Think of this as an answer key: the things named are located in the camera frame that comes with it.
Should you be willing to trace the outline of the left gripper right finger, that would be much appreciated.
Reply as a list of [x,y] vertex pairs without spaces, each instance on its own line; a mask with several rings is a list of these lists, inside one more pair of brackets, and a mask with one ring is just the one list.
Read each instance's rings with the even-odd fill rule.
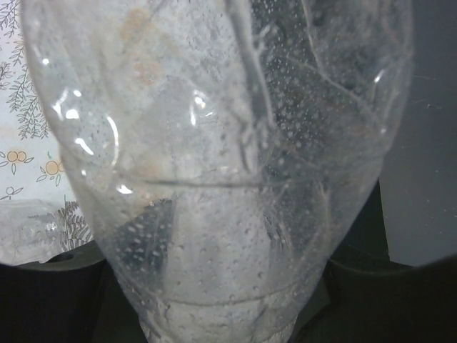
[[323,279],[329,302],[297,342],[456,341],[456,256],[410,267],[341,244]]

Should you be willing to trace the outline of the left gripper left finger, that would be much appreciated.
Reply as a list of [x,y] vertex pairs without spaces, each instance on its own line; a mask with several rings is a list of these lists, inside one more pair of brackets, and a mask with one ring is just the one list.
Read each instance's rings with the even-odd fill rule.
[[139,318],[94,242],[1,265],[2,342],[142,342]]

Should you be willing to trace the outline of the clear plastic bottle front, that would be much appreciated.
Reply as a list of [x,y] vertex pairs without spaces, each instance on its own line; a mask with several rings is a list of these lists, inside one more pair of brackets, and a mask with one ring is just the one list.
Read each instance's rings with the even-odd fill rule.
[[411,83],[410,1],[23,1],[64,171],[149,342],[286,342]]

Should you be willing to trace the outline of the clear plastic bottle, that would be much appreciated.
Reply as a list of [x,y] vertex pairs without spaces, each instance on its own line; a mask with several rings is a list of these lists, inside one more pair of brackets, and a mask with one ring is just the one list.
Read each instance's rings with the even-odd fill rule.
[[149,342],[286,342],[411,83],[410,1],[23,1],[64,171]]
[[64,253],[66,225],[59,210],[47,202],[1,201],[1,263],[19,266],[45,263]]

